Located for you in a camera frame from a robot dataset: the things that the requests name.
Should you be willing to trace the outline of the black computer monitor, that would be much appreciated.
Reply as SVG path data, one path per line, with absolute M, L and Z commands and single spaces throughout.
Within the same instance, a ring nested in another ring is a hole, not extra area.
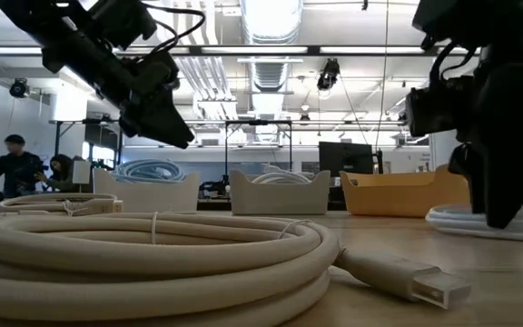
M 331 177 L 346 173 L 374 173 L 374 152 L 368 144 L 319 143 L 319 164 L 322 171 L 330 171 Z

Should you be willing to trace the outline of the white column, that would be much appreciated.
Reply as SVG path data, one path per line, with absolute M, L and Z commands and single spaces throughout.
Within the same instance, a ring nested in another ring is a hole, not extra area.
M 453 150 L 460 145 L 456 136 L 456 130 L 434 133 L 429 136 L 430 167 L 432 170 L 449 163 Z

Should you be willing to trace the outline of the grey plastic bin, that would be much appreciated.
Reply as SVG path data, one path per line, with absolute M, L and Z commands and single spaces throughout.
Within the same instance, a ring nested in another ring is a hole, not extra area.
M 235 215 L 321 215 L 328 210 L 331 172 L 308 183 L 255 183 L 238 170 L 229 172 Z

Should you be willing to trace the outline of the small white board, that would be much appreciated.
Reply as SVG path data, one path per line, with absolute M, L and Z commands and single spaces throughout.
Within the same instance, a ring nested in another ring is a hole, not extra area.
M 91 163 L 85 160 L 74 160 L 72 183 L 78 185 L 89 184 L 91 181 Z

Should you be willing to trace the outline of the silver ceiling duct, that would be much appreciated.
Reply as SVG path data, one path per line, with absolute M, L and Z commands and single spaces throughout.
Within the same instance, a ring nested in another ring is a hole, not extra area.
M 242 30 L 249 45 L 294 45 L 303 0 L 240 0 Z M 291 64 L 287 56 L 252 57 L 248 63 L 252 109 L 261 120 L 282 113 Z

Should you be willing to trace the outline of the white plastic bin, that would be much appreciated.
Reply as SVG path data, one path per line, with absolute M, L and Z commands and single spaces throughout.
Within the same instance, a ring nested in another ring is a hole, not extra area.
M 94 193 L 123 201 L 125 213 L 194 212 L 197 210 L 200 175 L 190 173 L 179 183 L 126 183 L 107 171 L 93 169 Z

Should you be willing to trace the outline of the black metal stand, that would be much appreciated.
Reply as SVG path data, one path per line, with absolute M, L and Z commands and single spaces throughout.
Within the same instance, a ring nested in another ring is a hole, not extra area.
M 289 164 L 290 170 L 293 170 L 293 152 L 292 152 L 292 121 L 290 120 L 264 120 L 264 119 L 251 119 L 251 120 L 226 120 L 224 121 L 224 175 L 225 179 L 229 177 L 229 137 L 233 132 L 229 133 L 231 125 L 236 125 L 237 129 L 241 128 L 244 124 L 249 126 L 266 126 L 266 125 L 286 125 L 288 127 L 288 138 L 290 139 L 289 143 Z
M 113 169 L 123 160 L 123 132 L 109 118 L 75 121 L 51 120 L 54 127 L 54 154 L 78 156 L 96 165 Z

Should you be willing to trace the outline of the yellow plastic bin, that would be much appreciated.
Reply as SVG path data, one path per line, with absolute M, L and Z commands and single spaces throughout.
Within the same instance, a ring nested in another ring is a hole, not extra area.
M 354 215 L 423 218 L 436 206 L 470 203 L 466 179 L 445 164 L 425 173 L 340 172 L 340 180 L 347 211 Z

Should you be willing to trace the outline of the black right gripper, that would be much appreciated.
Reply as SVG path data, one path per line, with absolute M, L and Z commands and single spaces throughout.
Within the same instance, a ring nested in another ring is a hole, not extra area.
M 463 176 L 473 213 L 487 226 L 506 228 L 523 207 L 523 141 L 489 134 L 507 124 L 523 130 L 523 63 L 504 64 L 488 74 L 458 127 L 460 140 L 449 159 L 450 173 Z

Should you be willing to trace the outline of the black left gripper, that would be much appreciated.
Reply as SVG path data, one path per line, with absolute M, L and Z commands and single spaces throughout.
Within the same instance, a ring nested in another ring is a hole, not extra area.
M 67 46 L 67 66 L 119 109 L 119 125 L 139 136 L 186 149 L 194 134 L 173 103 L 178 68 L 166 52 L 120 58 L 95 42 Z

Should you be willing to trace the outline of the person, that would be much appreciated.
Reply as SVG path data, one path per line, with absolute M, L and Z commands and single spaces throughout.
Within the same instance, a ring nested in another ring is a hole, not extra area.
M 35 179 L 38 182 L 46 183 L 60 193 L 91 193 L 93 187 L 89 183 L 75 184 L 72 182 L 74 163 L 83 161 L 84 158 L 80 156 L 69 157 L 65 154 L 56 154 L 50 159 L 52 176 L 46 177 L 43 173 L 36 173 Z
M 8 154 L 0 156 L 0 177 L 3 176 L 5 198 L 33 194 L 36 191 L 36 174 L 43 171 L 43 161 L 38 155 L 27 152 L 25 139 L 10 134 L 4 140 Z

